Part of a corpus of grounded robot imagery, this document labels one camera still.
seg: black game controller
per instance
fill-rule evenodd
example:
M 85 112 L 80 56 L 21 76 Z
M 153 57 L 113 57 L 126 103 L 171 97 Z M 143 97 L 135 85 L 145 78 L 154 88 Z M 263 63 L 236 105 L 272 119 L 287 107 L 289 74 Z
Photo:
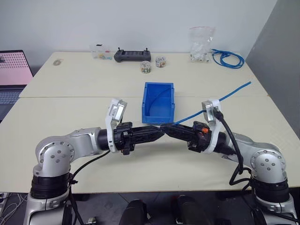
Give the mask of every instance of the black game controller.
M 144 51 L 124 51 L 119 50 L 113 56 L 117 62 L 122 61 L 151 61 L 151 54 L 148 48 Z

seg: white table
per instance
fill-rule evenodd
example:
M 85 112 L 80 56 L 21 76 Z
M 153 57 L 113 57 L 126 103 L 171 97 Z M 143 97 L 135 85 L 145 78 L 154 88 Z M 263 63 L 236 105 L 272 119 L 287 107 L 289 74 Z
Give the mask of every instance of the white table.
M 141 97 L 128 102 L 124 121 L 141 126 Z M 176 97 L 175 120 L 201 109 L 204 97 Z M 21 98 L 0 124 L 0 191 L 29 192 L 32 168 L 37 164 L 36 144 L 45 137 L 65 135 L 78 128 L 105 128 L 110 97 Z M 287 162 L 291 187 L 300 186 L 300 141 L 273 101 L 267 96 L 233 96 L 222 102 L 225 119 L 233 132 L 256 142 L 277 145 Z M 195 118 L 204 122 L 203 116 Z M 194 120 L 186 121 L 192 125 Z M 92 157 L 72 163 L 74 172 Z M 136 145 L 129 156 L 112 154 L 90 164 L 76 177 L 75 193 L 228 190 L 236 163 L 217 153 L 199 154 L 187 150 L 185 142 L 167 135 L 156 142 Z
M 248 81 L 251 89 L 236 96 L 266 96 L 247 64 L 229 69 L 211 63 L 192 63 L 187 53 L 152 55 L 152 71 L 143 74 L 139 62 L 95 60 L 89 52 L 55 52 L 20 94 L 28 97 L 142 97 L 145 82 L 174 83 L 176 97 L 220 98 Z M 164 55 L 164 68 L 155 57 Z M 56 59 L 62 59 L 54 66 Z

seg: blue plastic bin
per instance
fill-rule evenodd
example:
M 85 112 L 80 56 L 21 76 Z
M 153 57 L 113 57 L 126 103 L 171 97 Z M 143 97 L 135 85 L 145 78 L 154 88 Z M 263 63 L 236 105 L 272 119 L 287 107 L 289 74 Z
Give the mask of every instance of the blue plastic bin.
M 142 122 L 163 124 L 174 122 L 173 83 L 145 83 L 142 99 Z

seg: laptop screen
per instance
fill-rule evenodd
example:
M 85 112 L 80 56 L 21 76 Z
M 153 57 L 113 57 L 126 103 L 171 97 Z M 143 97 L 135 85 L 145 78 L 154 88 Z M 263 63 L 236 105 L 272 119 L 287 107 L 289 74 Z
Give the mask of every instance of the laptop screen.
M 0 52 L 0 85 L 26 85 L 32 73 L 22 50 Z

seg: laptop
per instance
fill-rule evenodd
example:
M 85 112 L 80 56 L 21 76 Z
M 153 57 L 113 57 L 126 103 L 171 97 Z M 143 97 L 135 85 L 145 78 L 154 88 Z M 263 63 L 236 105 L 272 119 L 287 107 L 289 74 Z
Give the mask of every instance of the laptop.
M 0 121 L 32 79 L 23 50 L 0 51 Z

